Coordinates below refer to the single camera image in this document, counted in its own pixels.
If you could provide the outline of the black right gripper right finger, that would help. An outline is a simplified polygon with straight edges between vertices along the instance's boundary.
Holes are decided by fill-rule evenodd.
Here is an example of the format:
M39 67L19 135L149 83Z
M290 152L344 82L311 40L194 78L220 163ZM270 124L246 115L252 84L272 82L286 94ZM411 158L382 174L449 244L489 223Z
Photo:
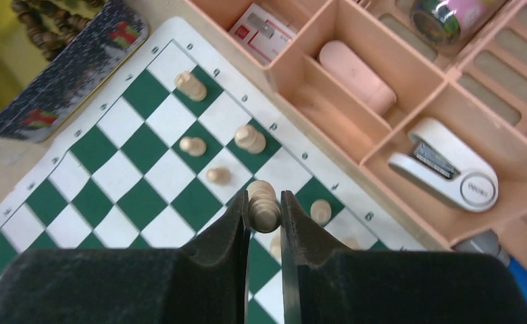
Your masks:
M280 198L286 323L527 323L505 266L478 253L354 250Z

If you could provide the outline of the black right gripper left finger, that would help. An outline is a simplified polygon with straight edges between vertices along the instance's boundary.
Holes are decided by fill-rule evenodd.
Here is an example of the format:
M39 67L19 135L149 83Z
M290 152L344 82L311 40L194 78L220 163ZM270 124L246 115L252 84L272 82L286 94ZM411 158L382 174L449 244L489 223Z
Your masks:
M240 191L180 248L34 249L0 279L0 323L244 323L251 226Z

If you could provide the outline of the white bishop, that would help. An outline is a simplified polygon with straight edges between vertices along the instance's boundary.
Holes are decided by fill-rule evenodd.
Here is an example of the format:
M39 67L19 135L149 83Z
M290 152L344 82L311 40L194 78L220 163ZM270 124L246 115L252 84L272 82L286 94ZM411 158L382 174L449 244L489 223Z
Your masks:
M192 101L202 101L207 96L207 88L194 74L190 71L179 73L175 79L176 88Z

